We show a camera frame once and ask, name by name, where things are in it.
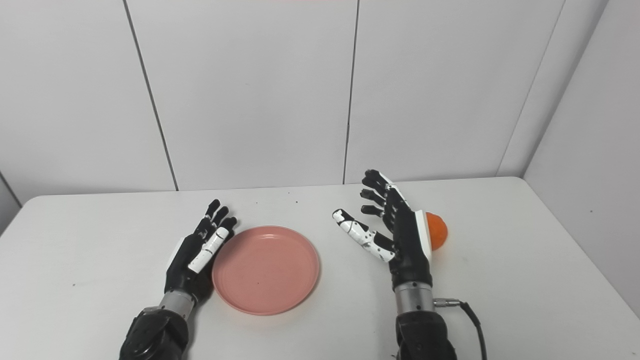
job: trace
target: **orange ball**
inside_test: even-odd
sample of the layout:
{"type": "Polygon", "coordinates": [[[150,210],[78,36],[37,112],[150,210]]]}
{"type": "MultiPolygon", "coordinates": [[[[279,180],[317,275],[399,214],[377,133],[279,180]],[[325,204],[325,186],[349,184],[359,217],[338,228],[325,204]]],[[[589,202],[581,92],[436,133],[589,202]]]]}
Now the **orange ball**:
{"type": "Polygon", "coordinates": [[[436,214],[427,213],[427,224],[429,226],[429,237],[431,238],[431,250],[438,250],[447,239],[449,230],[447,224],[436,214]]]}

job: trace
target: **metal wrist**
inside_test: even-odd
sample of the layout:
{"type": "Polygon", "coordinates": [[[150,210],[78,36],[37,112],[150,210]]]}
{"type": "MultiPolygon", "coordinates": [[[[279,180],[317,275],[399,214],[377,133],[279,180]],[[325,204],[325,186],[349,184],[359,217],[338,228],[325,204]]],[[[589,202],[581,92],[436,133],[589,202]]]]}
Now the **metal wrist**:
{"type": "Polygon", "coordinates": [[[424,282],[404,282],[394,289],[398,315],[412,311],[434,311],[431,286],[424,282]]]}
{"type": "Polygon", "coordinates": [[[160,305],[158,305],[160,309],[172,311],[180,315],[183,319],[189,318],[194,306],[195,299],[191,295],[179,290],[170,290],[164,293],[162,301],[160,301],[160,305]]]}

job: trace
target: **white wall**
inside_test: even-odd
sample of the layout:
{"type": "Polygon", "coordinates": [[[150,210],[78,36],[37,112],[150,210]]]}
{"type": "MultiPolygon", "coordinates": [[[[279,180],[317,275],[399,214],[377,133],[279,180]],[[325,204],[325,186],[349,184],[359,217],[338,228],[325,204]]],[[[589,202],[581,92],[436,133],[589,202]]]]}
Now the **white wall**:
{"type": "Polygon", "coordinates": [[[18,203],[9,192],[9,189],[7,189],[0,174],[0,234],[3,233],[6,226],[13,220],[18,210],[18,203]]]}
{"type": "Polygon", "coordinates": [[[122,2],[0,3],[0,169],[42,194],[173,190],[122,2]]]}
{"type": "MultiPolygon", "coordinates": [[[[369,167],[398,180],[495,176],[541,62],[546,76],[565,76],[600,3],[362,1],[346,182],[369,167]],[[571,31],[543,58],[560,20],[571,31]]],[[[539,79],[555,95],[531,100],[549,108],[559,86],[539,79]]],[[[537,126],[543,112],[524,122],[537,126]]],[[[512,161],[522,173],[533,146],[511,147],[527,154],[512,161]]]]}
{"type": "Polygon", "coordinates": [[[338,184],[356,0],[135,0],[181,190],[338,184]]]}
{"type": "Polygon", "coordinates": [[[521,172],[603,1],[130,0],[157,118],[123,2],[2,1],[0,168],[22,202],[172,190],[169,158],[182,190],[521,172]]]}
{"type": "Polygon", "coordinates": [[[609,1],[525,180],[640,315],[638,19],[609,1]]]}

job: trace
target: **robotic hand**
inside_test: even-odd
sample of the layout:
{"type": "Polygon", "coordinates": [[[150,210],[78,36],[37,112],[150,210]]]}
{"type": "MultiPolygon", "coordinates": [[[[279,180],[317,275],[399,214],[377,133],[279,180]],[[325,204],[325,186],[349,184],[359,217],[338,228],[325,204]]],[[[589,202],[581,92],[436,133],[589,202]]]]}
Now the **robotic hand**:
{"type": "Polygon", "coordinates": [[[166,271],[160,305],[145,308],[129,327],[120,360],[179,360],[189,343],[191,310],[212,292],[211,268],[218,249],[233,235],[235,217],[213,200],[193,234],[185,237],[166,271]]]}
{"type": "Polygon", "coordinates": [[[425,213],[413,211],[397,186],[377,170],[367,170],[362,184],[372,190],[364,189],[360,196],[382,207],[364,205],[362,213],[381,217],[393,233],[393,240],[370,230],[343,209],[334,211],[333,219],[361,247],[389,265],[398,313],[396,359],[456,360],[447,339],[447,325],[435,312],[435,304],[461,304],[453,304],[455,299],[438,299],[434,303],[429,272],[431,243],[425,213]]]}

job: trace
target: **connector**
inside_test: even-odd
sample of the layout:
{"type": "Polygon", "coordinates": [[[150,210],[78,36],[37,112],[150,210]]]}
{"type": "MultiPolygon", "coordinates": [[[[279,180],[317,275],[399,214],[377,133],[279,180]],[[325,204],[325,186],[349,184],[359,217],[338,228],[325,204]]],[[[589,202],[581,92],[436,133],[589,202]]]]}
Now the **connector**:
{"type": "Polygon", "coordinates": [[[433,305],[435,307],[456,307],[460,306],[462,301],[451,298],[435,298],[433,299],[433,305]]]}

